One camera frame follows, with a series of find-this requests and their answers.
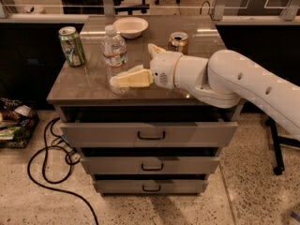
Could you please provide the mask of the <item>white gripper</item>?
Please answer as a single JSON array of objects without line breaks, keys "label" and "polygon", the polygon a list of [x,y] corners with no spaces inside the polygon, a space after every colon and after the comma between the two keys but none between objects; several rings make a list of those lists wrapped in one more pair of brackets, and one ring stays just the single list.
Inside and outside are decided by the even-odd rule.
[{"label": "white gripper", "polygon": [[158,87],[174,89],[173,76],[176,64],[183,56],[180,52],[166,52],[165,49],[149,43],[148,52],[153,58],[150,69],[138,65],[110,78],[113,88],[148,87],[155,83]]}]

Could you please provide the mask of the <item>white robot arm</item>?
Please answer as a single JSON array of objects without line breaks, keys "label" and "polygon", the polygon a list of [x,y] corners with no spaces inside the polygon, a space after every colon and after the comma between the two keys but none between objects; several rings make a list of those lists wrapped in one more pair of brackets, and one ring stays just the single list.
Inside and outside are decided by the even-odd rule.
[{"label": "white robot arm", "polygon": [[300,87],[269,72],[239,52],[220,50],[209,58],[148,46],[150,68],[133,67],[110,78],[114,88],[180,88],[196,99],[231,108],[244,98],[300,140]]}]

